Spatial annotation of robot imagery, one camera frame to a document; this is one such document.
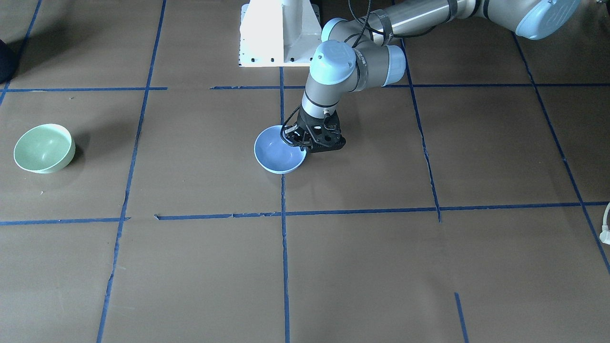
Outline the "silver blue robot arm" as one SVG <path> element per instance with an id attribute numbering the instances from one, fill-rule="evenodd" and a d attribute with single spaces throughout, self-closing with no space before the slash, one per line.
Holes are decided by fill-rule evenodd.
<path id="1" fill-rule="evenodd" d="M 455 19 L 485 18 L 518 36 L 540 40 L 555 33 L 575 13 L 578 0 L 406 0 L 370 11 L 352 21 L 334 18 L 322 28 L 296 122 L 283 123 L 279 137 L 311 153 L 335 151 L 345 138 L 337 114 L 345 93 L 401 80 L 406 56 L 394 45 Z"/>

